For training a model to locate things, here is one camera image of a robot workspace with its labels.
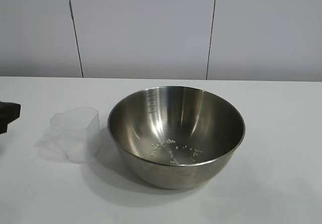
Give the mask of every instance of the white table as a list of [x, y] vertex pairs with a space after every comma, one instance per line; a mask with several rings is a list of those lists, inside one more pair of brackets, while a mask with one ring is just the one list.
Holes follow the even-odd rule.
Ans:
[[[102, 135], [112, 107], [137, 90], [184, 85], [234, 104], [246, 135], [207, 185], [145, 185], [104, 143], [104, 162], [47, 158], [39, 139], [57, 112], [99, 110]], [[0, 223], [321, 223], [322, 83], [0, 78], [0, 101], [22, 105], [0, 135]]]

